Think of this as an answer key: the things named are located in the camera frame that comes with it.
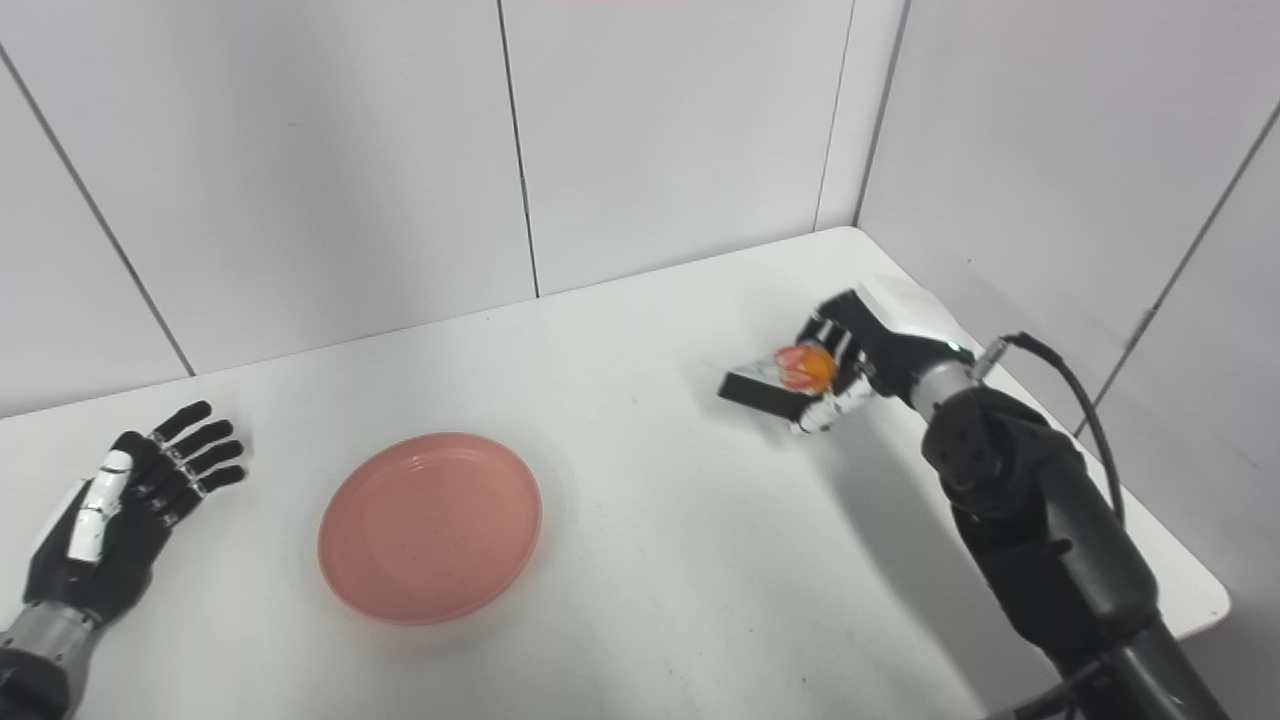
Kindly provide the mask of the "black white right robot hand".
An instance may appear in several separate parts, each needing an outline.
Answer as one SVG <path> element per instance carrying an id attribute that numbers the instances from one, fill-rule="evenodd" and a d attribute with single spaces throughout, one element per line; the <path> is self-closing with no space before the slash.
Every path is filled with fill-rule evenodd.
<path id="1" fill-rule="evenodd" d="M 924 420 L 954 395 L 977 384 L 977 356 L 929 291 L 906 281 L 865 281 L 822 302 L 800 329 L 795 348 L 829 356 L 827 380 L 792 421 L 797 433 L 828 430 L 873 398 L 896 398 Z"/>

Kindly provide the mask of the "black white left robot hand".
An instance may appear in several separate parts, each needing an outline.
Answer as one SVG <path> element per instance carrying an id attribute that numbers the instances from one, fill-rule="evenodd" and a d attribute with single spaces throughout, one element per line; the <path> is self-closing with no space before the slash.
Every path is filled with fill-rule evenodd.
<path id="1" fill-rule="evenodd" d="M 215 491 L 242 482 L 244 446 L 212 405 L 178 409 L 150 432 L 116 437 L 38 544 L 26 605 L 55 603 L 114 623 L 148 588 L 154 565 L 184 521 Z"/>

